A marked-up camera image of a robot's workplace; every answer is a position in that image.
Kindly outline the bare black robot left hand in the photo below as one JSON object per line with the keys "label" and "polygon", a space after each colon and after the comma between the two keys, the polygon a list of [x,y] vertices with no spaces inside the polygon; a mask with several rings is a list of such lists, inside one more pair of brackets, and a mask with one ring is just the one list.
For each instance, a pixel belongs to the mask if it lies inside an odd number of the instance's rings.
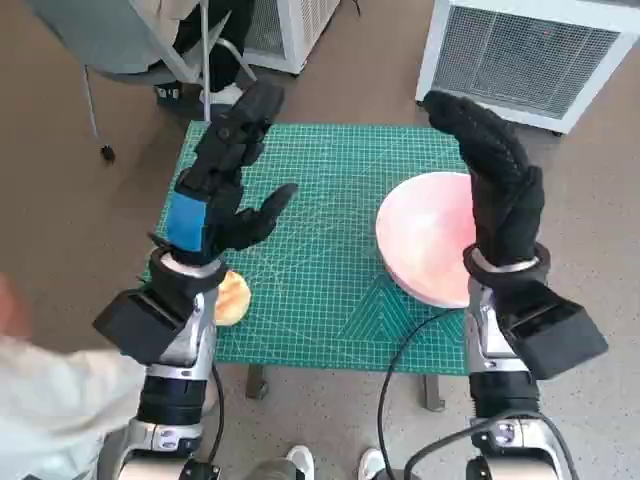
{"label": "bare black robot left hand", "polygon": [[258,209],[240,207],[242,170],[264,150],[264,139],[284,102],[284,90],[258,81],[228,110],[211,117],[171,194],[166,234],[175,258],[187,265],[210,263],[224,251],[264,241],[298,190],[294,183],[272,192]]}

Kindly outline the black gloved robot right hand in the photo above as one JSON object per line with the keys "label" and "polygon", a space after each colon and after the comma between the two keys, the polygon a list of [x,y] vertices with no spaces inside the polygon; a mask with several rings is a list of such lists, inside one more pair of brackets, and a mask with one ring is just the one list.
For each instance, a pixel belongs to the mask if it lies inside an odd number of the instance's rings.
{"label": "black gloved robot right hand", "polygon": [[531,261],[545,204],[543,173],[509,122],[468,98],[428,92],[430,125],[453,136],[471,178],[476,245],[494,267]]}

